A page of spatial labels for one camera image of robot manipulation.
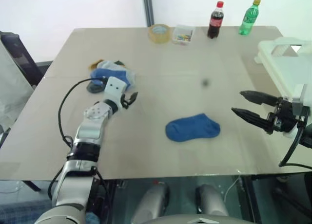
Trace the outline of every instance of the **small box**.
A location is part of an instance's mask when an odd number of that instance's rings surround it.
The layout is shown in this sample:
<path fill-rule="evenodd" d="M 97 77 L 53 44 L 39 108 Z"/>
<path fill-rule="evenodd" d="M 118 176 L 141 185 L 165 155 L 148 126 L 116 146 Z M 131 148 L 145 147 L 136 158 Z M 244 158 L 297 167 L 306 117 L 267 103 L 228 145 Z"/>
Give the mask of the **small box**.
<path fill-rule="evenodd" d="M 172 34 L 172 42 L 174 44 L 188 45 L 192 42 L 195 27 L 178 25 Z"/>

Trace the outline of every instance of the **light blue sock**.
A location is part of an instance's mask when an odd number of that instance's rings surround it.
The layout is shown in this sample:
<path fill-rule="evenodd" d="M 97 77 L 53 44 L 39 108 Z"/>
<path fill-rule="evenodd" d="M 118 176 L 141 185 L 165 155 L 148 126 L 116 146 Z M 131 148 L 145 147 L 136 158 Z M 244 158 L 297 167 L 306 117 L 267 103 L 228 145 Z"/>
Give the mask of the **light blue sock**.
<path fill-rule="evenodd" d="M 174 120 L 166 125 L 166 135 L 177 142 L 197 138 L 214 138 L 220 134 L 220 125 L 204 113 Z"/>

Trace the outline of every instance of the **red label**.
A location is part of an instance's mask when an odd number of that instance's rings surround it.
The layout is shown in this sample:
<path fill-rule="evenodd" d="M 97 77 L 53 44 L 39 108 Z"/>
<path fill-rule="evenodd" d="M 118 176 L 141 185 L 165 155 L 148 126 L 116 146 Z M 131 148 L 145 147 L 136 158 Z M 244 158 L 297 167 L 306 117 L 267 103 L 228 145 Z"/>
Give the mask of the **red label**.
<path fill-rule="evenodd" d="M 221 27 L 223 19 L 210 19 L 210 25 L 214 27 Z"/>

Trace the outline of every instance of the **packing tape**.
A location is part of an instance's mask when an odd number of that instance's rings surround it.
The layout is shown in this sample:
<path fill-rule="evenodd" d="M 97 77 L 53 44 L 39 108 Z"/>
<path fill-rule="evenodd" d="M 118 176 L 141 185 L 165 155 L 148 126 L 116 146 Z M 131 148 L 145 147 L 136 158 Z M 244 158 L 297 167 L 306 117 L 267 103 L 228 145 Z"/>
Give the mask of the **packing tape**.
<path fill-rule="evenodd" d="M 170 28 L 165 24 L 154 24 L 148 29 L 149 38 L 157 43 L 166 43 L 170 40 Z"/>

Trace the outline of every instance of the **beige table surface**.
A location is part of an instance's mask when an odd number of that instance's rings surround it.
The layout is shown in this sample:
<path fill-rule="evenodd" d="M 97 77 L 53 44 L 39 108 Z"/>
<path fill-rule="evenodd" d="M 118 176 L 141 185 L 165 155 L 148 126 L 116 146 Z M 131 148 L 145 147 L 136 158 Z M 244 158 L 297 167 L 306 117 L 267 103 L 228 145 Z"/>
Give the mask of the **beige table surface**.
<path fill-rule="evenodd" d="M 208 39 L 196 29 L 189 46 L 154 44 L 147 28 L 76 29 L 70 35 L 16 121 L 0 150 L 0 179 L 51 180 L 63 165 L 67 146 L 57 125 L 63 96 L 89 76 L 87 67 L 103 58 L 120 60 L 136 72 L 137 101 L 116 113 L 105 129 L 99 170 L 105 179 L 212 174 L 298 172 L 279 168 L 291 140 L 267 135 L 232 111 L 249 109 L 266 117 L 269 107 L 245 100 L 239 92 L 257 90 L 279 95 L 262 65 L 254 62 L 261 40 L 275 39 L 275 27 L 255 27 L 247 37 L 237 27 L 222 27 Z M 209 85 L 202 86 L 208 79 Z M 65 134 L 75 136 L 82 111 L 102 99 L 87 83 L 75 89 L 62 111 Z M 214 139 L 170 141 L 166 124 L 205 113 L 221 126 Z M 312 166 L 309 149 L 298 146 L 290 162 Z"/>

